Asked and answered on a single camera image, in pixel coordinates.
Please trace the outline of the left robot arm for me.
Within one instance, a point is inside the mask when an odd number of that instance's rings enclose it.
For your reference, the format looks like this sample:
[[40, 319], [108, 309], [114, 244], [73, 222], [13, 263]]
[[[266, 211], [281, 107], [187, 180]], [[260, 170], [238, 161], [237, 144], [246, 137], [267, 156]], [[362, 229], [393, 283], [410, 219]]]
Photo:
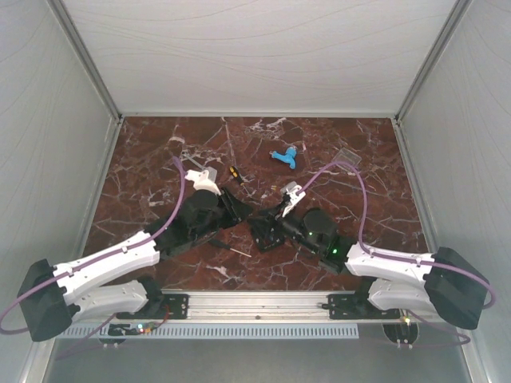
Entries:
[[77, 321], [106, 314], [156, 317], [164, 308], [164, 295], [153, 278], [120, 285], [112, 281], [206, 243], [252, 211], [227, 188], [219, 193], [198, 190], [179, 199], [172, 213], [117, 245], [55, 266], [46, 259], [33, 263], [18, 292], [31, 339], [50, 340]]

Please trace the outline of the black fuse box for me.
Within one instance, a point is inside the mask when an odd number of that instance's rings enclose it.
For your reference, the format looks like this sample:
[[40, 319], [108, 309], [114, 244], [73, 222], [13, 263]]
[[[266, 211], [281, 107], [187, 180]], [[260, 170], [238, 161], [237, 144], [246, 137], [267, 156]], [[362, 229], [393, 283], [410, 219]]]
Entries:
[[271, 224], [257, 221], [250, 226], [252, 239], [261, 253], [273, 250], [285, 242], [285, 235]]

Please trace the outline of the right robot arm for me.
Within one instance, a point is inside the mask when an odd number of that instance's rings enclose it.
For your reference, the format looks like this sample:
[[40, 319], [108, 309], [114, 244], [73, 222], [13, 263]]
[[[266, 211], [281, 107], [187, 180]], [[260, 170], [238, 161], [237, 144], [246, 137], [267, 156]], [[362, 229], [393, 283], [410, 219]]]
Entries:
[[336, 274], [371, 279], [369, 289], [353, 297], [354, 310], [362, 317], [379, 310], [419, 310], [458, 328], [478, 327], [488, 280], [449, 247], [434, 254], [413, 254], [363, 245], [340, 235], [336, 222], [320, 208], [301, 218], [268, 209], [248, 219], [248, 225], [262, 252], [290, 239], [319, 256], [321, 265]]

